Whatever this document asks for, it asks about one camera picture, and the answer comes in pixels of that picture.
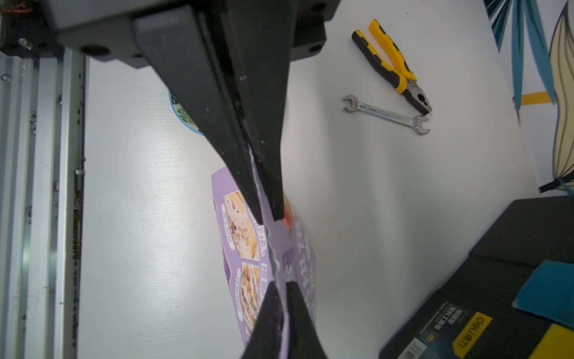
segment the white surface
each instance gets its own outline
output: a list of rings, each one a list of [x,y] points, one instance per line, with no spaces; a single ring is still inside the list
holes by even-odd
[[[376,17],[433,106],[413,131],[342,97],[416,115],[351,41]],[[284,187],[317,253],[330,359],[375,358],[514,199],[537,195],[480,0],[343,1],[321,53],[292,63]],[[150,68],[91,61],[79,357],[237,358],[210,174]]]

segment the open-end wrench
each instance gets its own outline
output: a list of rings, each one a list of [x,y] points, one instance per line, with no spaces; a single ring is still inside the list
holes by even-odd
[[[400,123],[401,125],[412,128],[417,134],[429,133],[430,130],[423,128],[422,123],[428,121],[426,116],[418,115],[415,118],[399,115],[391,111],[383,110],[375,106],[362,103],[355,95],[349,95],[343,98],[344,101],[350,101],[351,104],[345,107],[347,112],[355,112],[357,110],[366,112],[377,117],[384,118],[389,121]]]

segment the screw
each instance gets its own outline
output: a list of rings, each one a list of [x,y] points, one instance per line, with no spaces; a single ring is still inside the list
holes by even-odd
[[[26,50],[32,50],[32,47],[34,46],[30,41],[26,40],[23,37],[18,39],[18,45],[22,46]]]

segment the blue leaf illustration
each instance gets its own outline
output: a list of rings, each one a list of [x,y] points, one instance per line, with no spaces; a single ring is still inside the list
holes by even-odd
[[[492,33],[494,34],[494,40],[497,42],[498,52],[501,50],[502,39],[504,37],[504,31],[506,30],[506,21],[510,13],[510,5],[512,5],[512,0],[505,1],[497,18],[492,23]]]
[[[494,14],[497,13],[498,8],[506,0],[484,0],[484,6],[486,7],[486,13],[488,14],[488,19],[492,19]]]
[[[556,101],[556,92],[554,91],[554,78],[552,77],[552,66],[550,64],[550,53],[546,46],[546,38],[542,28],[542,20],[536,0],[525,0],[526,28],[528,38],[532,47],[532,55],[538,68],[538,73],[542,83],[550,96],[552,102]]]
[[[524,22],[522,0],[514,2],[512,18],[512,80],[516,111],[522,105],[522,69],[524,65]]]

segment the pliers jaw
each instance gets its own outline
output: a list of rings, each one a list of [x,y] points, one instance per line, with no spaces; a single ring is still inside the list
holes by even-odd
[[[431,104],[424,91],[417,85],[416,81],[408,80],[405,92],[402,93],[406,100],[417,109],[422,115],[427,115],[432,111]]]

